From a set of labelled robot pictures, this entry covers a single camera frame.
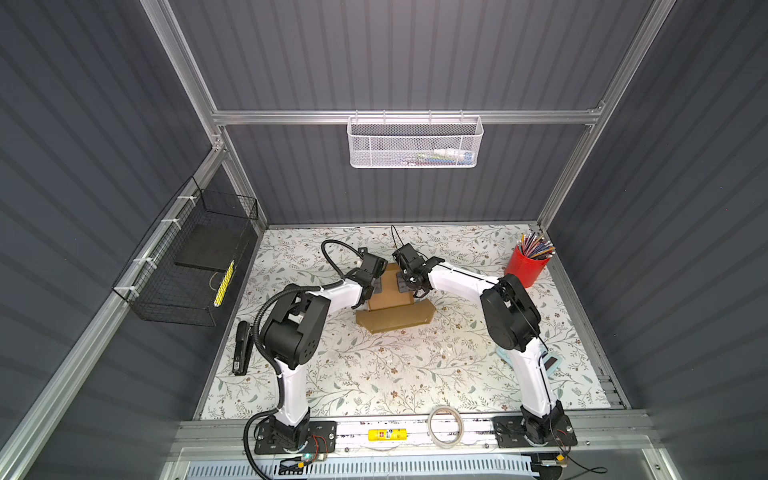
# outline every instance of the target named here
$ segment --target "striped gray wall panel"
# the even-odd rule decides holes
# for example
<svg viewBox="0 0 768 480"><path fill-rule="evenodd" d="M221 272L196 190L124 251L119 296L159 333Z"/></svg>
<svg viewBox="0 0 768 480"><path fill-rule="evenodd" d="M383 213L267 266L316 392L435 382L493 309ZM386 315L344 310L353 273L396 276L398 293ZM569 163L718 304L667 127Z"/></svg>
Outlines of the striped gray wall panel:
<svg viewBox="0 0 768 480"><path fill-rule="evenodd" d="M0 85L3 444L210 144L139 2L0 3ZM165 356L176 353L176 362L186 349L215 352L213 336L220 332L174 328L144 326L135 342L151 343L148 348ZM179 418L182 404L191 414L199 379L177 379L167 367L167 380L159 382L153 376L166 368L164 361L118 350L123 330L97 367L114 371L87 384L94 392L111 390L115 401L101 407L110 421L89 426L95 417L87 409L68 413L51 437L59 446L47 447L42 458L61 454L58 439L67 429L78 432L68 448L81 449L68 453L70 468L92 460L89 438L99 438L103 462L126 455L109 438L123 435L121 402L130 400L118 389L131 382L149 385L142 408L156 409L166 423ZM84 390L73 406L87 395ZM89 437L86 427L101 433ZM145 456L164 453L167 435L141 435L143 445L132 448ZM134 457L135 468L150 468L142 458Z"/></svg>
<svg viewBox="0 0 768 480"><path fill-rule="evenodd" d="M550 229L686 478L764 476L767 82L767 3L678 2Z"/></svg>
<svg viewBox="0 0 768 480"><path fill-rule="evenodd" d="M584 130L489 125L477 167L370 170L341 126L227 128L275 224L535 220Z"/></svg>
<svg viewBox="0 0 768 480"><path fill-rule="evenodd" d="M572 109L649 0L172 0L222 110Z"/></svg>

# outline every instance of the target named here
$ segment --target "cardboard box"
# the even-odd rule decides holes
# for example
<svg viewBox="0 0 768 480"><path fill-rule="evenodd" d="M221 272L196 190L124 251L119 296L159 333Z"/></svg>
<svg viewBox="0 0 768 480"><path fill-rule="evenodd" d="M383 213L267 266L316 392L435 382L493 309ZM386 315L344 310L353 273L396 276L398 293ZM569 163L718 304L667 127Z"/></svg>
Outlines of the cardboard box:
<svg viewBox="0 0 768 480"><path fill-rule="evenodd" d="M394 306L381 310L355 312L357 324L371 333L399 330L409 326L426 325L432 321L435 306L427 299L412 305Z"/></svg>
<svg viewBox="0 0 768 480"><path fill-rule="evenodd" d="M382 275L382 291L368 300L368 310L355 311L357 324L371 333L388 332L432 321L435 306L427 299L415 302L413 292L400 293L396 263L390 263Z"/></svg>
<svg viewBox="0 0 768 480"><path fill-rule="evenodd" d="M400 267L390 263L382 275L382 292L374 293L368 300L368 310L381 310L394 306L412 305L413 292L400 293L397 288L397 273Z"/></svg>

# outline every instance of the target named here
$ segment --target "red pencil holder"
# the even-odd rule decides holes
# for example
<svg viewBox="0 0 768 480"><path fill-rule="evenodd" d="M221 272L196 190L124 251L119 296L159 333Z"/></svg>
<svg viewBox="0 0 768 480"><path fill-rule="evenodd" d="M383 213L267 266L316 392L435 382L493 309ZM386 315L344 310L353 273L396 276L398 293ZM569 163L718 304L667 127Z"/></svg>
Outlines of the red pencil holder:
<svg viewBox="0 0 768 480"><path fill-rule="evenodd" d="M520 283L525 288L529 288L536 281L541 271L547 265L548 258L543 260L532 260L523 255L520 247L515 247L515 252L512 254L512 258L509 259L507 268L504 269L504 274L512 274L520 279Z"/></svg>

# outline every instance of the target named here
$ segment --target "floral tablecloth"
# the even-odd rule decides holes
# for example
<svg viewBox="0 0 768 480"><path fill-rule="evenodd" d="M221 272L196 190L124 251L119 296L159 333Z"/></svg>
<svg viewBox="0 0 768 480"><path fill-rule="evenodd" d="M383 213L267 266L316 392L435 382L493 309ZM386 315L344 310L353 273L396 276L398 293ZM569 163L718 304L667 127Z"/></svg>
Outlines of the floral tablecloth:
<svg viewBox="0 0 768 480"><path fill-rule="evenodd" d="M427 257L437 255L468 270L501 276L518 235L528 232L528 226L399 227L398 232ZM368 247L387 260L395 248L389 227L268 230L237 321L251 321L263 301L287 283L337 280L319 249L326 238ZM332 245L329 253L342 270L353 267L355 257L346 249ZM563 357L550 381L564 407L607 408L605 393L546 269L528 293L541 313L542 338ZM515 372L496 355L482 310L449 293L434 291L429 299L437 309L429 325L393 332L368 333L357 326L350 309L329 316L308 363L306 396L312 415L429 413L436 405L461 412L518 409ZM274 371L255 349L249 374L232 375L234 331L206 393L202 419L239 419L276 403Z"/></svg>

